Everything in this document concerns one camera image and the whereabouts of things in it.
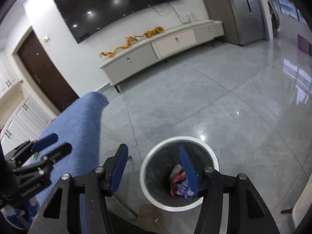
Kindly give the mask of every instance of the brown door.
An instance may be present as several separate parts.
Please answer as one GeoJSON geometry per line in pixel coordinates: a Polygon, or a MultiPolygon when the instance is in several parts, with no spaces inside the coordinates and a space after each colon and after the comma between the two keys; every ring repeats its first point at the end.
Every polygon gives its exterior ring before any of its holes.
{"type": "Polygon", "coordinates": [[[37,85],[60,112],[79,98],[51,62],[34,32],[29,34],[18,55],[37,85]]]}

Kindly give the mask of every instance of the glossy floor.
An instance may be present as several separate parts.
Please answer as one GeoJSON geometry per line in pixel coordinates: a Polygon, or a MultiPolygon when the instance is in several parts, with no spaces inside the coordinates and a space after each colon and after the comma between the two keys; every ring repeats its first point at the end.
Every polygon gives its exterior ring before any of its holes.
{"type": "MultiPolygon", "coordinates": [[[[101,161],[120,143],[133,156],[118,190],[134,210],[146,202],[142,160],[159,142],[193,136],[215,152],[220,172],[246,173],[281,234],[292,233],[292,208],[312,172],[312,59],[285,38],[245,47],[201,45],[156,64],[105,92],[101,161]]],[[[112,198],[111,210],[129,220],[112,198]]],[[[170,234],[193,233],[200,207],[164,212],[170,234]]]]}

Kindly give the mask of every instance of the wall-mounted tv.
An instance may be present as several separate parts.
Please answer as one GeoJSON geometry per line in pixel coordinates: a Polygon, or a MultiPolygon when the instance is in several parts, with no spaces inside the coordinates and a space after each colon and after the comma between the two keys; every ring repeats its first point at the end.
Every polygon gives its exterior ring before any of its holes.
{"type": "Polygon", "coordinates": [[[54,0],[77,43],[98,30],[149,6],[174,0],[54,0]]]}

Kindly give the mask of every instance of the trash can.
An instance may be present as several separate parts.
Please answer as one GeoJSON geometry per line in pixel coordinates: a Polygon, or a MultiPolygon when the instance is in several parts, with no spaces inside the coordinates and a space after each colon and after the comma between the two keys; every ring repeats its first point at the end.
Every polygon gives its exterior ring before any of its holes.
{"type": "Polygon", "coordinates": [[[196,148],[195,155],[205,166],[219,171],[219,163],[213,150],[203,141],[189,136],[166,139],[156,145],[146,156],[140,170],[140,184],[146,198],[166,211],[186,211],[202,203],[202,198],[186,200],[183,196],[170,195],[169,176],[175,165],[181,164],[180,146],[188,143],[196,148]]]}

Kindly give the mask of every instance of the white tv stand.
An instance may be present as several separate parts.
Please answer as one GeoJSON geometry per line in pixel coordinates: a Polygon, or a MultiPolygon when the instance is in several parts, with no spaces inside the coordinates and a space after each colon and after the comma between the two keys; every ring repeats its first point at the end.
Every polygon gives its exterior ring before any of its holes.
{"type": "Polygon", "coordinates": [[[114,58],[107,57],[100,68],[110,79],[110,84],[119,92],[117,85],[135,73],[220,36],[224,36],[221,21],[202,20],[183,24],[141,40],[118,52],[114,58]]]}

